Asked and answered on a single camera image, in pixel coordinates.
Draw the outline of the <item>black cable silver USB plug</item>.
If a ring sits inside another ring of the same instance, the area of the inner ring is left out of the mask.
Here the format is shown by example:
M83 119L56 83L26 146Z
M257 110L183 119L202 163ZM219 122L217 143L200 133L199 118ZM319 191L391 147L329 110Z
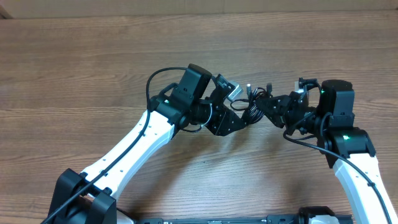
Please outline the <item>black cable silver USB plug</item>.
M261 96L263 96L265 92L266 92L265 89L261 87L252 90L251 85L247 84L246 85L247 98L241 98L230 103L230 107L232 110L243 112L241 120L244 122L246 126L259 122L264 116L264 113L258 108L255 101ZM247 105L242 108L234 107L233 104L237 102L246 103Z

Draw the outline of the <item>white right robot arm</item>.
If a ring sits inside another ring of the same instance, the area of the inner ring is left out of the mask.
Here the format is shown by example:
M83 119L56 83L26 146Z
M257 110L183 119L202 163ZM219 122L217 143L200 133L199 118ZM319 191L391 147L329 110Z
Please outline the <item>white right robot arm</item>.
M267 94L257 107L284 139L324 154L345 191L357 223L397 223L369 134L354 126L355 93L344 80L300 78L289 95Z

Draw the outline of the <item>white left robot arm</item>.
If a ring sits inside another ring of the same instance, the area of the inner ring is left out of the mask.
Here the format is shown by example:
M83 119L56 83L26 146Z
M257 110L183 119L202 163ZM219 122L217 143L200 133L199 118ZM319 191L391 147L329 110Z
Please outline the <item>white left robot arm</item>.
M79 173L67 169L60 175L44 223L134 223L117 208L117 201L153 153L190 124L215 136L245 128L245 122L224 105L242 92L237 83L194 64L182 71L178 83L155 96L146 95L145 112L112 150Z

